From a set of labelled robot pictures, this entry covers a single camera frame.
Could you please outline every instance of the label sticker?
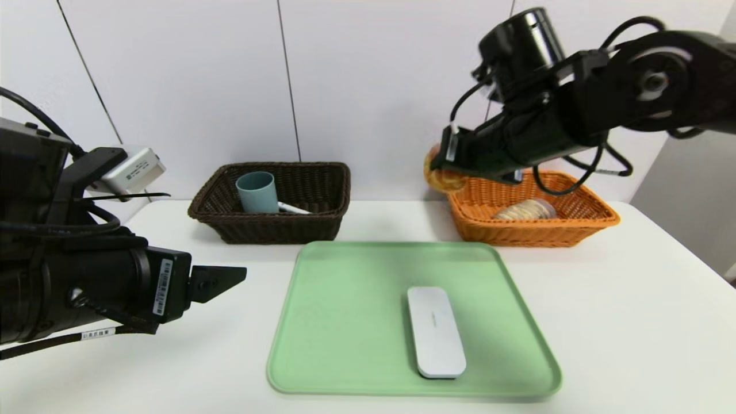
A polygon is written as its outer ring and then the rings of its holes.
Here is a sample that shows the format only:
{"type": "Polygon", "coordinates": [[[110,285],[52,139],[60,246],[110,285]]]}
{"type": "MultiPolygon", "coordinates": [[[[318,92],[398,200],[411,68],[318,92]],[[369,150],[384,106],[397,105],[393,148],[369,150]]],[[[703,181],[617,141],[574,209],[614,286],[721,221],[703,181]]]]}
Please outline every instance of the label sticker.
{"type": "Polygon", "coordinates": [[[171,278],[171,267],[173,265],[174,261],[170,259],[161,261],[156,298],[153,300],[153,313],[159,316],[163,316],[163,310],[166,309],[166,296],[169,294],[169,279],[171,278]]]}
{"type": "Polygon", "coordinates": [[[95,340],[97,338],[109,337],[115,334],[115,328],[95,329],[94,331],[82,332],[81,340],[95,340]]]}

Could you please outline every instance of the blue cup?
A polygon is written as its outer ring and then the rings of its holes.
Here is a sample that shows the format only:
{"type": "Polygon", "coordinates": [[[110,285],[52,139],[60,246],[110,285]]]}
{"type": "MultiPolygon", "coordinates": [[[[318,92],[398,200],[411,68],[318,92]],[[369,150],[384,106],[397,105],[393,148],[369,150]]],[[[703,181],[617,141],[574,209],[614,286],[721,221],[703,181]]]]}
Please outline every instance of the blue cup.
{"type": "Polygon", "coordinates": [[[241,176],[235,182],[240,202],[247,213],[278,213],[276,184],[270,172],[256,171],[241,176]]]}

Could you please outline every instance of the wicker basket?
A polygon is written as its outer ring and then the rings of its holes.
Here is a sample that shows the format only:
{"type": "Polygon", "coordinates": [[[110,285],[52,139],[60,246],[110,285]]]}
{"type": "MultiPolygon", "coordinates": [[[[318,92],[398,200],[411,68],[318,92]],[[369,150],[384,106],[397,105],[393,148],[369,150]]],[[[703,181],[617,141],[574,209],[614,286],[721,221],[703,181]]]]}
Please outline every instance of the wicker basket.
{"type": "MultiPolygon", "coordinates": [[[[576,182],[563,172],[541,172],[549,189],[560,191],[576,182]]],[[[603,228],[617,225],[618,214],[585,186],[555,197],[540,190],[531,177],[516,186],[472,178],[464,189],[448,196],[453,219],[463,240],[497,246],[568,247],[603,228]],[[530,198],[547,200],[556,219],[496,220],[502,208],[530,198]]]]}
{"type": "Polygon", "coordinates": [[[350,203],[350,169],[343,163],[244,163],[220,167],[189,206],[229,244],[301,245],[334,240],[350,203]],[[243,174],[274,175],[278,200],[313,214],[249,214],[235,181],[243,174]]]}

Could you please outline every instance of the green tray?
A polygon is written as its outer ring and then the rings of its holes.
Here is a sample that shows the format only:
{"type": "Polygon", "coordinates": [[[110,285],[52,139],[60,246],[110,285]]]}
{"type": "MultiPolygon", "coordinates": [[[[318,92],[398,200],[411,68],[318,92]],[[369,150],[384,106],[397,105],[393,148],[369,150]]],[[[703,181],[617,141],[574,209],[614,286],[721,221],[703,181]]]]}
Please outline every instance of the green tray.
{"type": "Polygon", "coordinates": [[[314,242],[299,253],[268,364],[283,393],[540,397],[562,374],[498,253],[481,243],[314,242]],[[467,368],[417,371],[406,291],[450,296],[467,368]]]}

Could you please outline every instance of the white device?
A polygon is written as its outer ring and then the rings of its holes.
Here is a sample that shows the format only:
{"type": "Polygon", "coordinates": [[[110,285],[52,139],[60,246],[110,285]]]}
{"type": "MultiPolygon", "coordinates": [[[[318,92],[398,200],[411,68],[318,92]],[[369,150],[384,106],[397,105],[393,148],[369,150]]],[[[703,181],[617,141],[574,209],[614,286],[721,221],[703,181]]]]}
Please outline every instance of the white device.
{"type": "Polygon", "coordinates": [[[406,296],[419,372],[425,378],[457,378],[466,362],[450,297],[441,287],[412,287],[406,296]]]}
{"type": "Polygon", "coordinates": [[[140,193],[166,171],[158,155],[148,147],[138,145],[111,145],[111,147],[122,148],[128,154],[128,158],[103,175],[102,179],[87,187],[87,191],[92,195],[140,193]]]}

